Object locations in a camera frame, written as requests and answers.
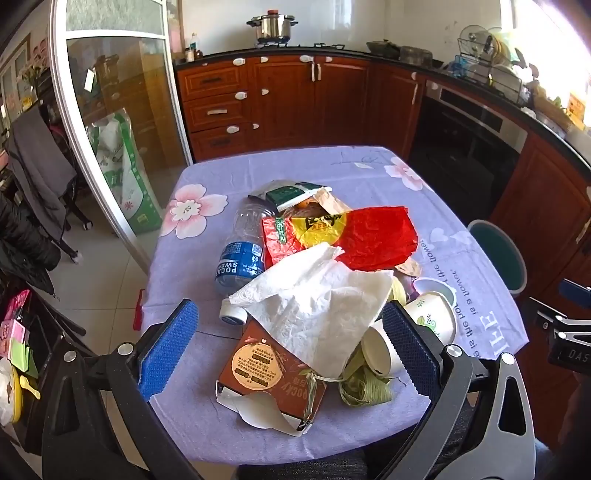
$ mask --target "blue gripper pad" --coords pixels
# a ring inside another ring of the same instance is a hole
[[[152,347],[140,356],[138,388],[145,401],[164,390],[198,323],[197,306],[183,300],[158,331]]]
[[[382,319],[384,331],[396,349],[417,392],[434,400],[439,397],[441,391],[439,366],[410,323],[412,319],[407,316],[405,310],[393,301],[387,303]]]

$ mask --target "pink flower print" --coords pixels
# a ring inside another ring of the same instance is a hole
[[[408,189],[414,190],[415,192],[422,190],[423,186],[429,190],[433,189],[427,185],[425,181],[418,174],[410,168],[406,163],[400,160],[398,157],[392,157],[390,161],[394,165],[386,165],[384,169],[386,173],[395,179],[402,179],[402,183]]]
[[[160,236],[173,230],[180,239],[201,235],[207,226],[205,217],[222,213],[228,204],[225,195],[204,195],[205,187],[198,183],[179,188],[166,208]]]

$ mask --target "black countertop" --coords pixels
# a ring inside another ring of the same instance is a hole
[[[195,61],[188,63],[181,63],[175,65],[176,71],[181,71],[187,68],[192,68],[203,63],[210,63],[214,61],[222,60],[233,60],[238,57],[262,57],[271,55],[328,55],[333,57],[347,57],[361,60],[371,60],[381,63],[394,64],[400,68],[413,70],[428,76],[431,80],[437,81],[438,79],[444,81],[449,85],[457,88],[460,91],[469,92],[472,95],[482,98],[483,102],[488,106],[496,106],[499,108],[499,113],[505,113],[518,122],[523,124],[532,132],[539,135],[541,138],[546,140],[552,145],[568,162],[577,169],[577,171],[583,176],[586,182],[591,184],[591,164],[585,160],[573,147],[571,147],[565,140],[555,134],[550,128],[545,126],[543,123],[537,121],[535,118],[530,117],[526,113],[522,112],[519,107],[509,102],[502,96],[495,93],[493,89],[488,89],[484,86],[472,83],[468,80],[454,78],[442,70],[437,69],[426,69],[424,67],[418,67],[416,65],[410,65],[407,63],[400,62],[398,60],[386,59],[371,53],[365,53],[355,50],[339,50],[336,48],[317,48],[317,47],[278,47],[278,48],[246,48],[244,50],[233,50],[224,51],[220,53],[214,53],[211,55],[205,55]]]

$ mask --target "black jacket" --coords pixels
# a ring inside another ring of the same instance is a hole
[[[0,268],[53,295],[46,270],[60,261],[60,250],[0,193]]]

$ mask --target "bottle cap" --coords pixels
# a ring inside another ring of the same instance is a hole
[[[246,325],[248,312],[242,307],[235,307],[230,300],[223,299],[220,308],[220,320],[230,325]]]

